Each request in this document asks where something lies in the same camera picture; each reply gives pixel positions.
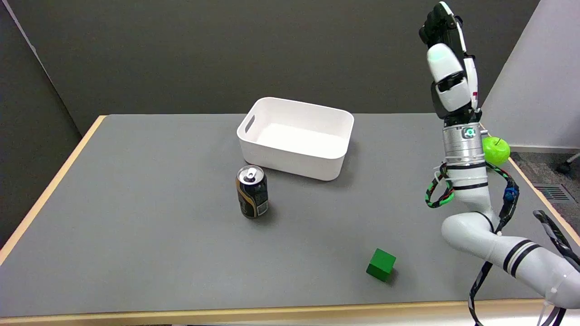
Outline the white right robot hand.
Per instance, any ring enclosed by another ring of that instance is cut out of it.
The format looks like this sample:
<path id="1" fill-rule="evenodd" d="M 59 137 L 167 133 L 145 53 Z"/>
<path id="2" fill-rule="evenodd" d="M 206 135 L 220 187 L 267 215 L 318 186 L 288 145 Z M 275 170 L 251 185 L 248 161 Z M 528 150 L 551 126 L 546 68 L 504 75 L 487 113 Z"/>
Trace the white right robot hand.
<path id="1" fill-rule="evenodd" d="M 468 54 L 462 27 L 462 19 L 440 1 L 419 29 L 433 77 L 433 106 L 444 126 L 478 122 L 481 118 L 475 57 Z"/>

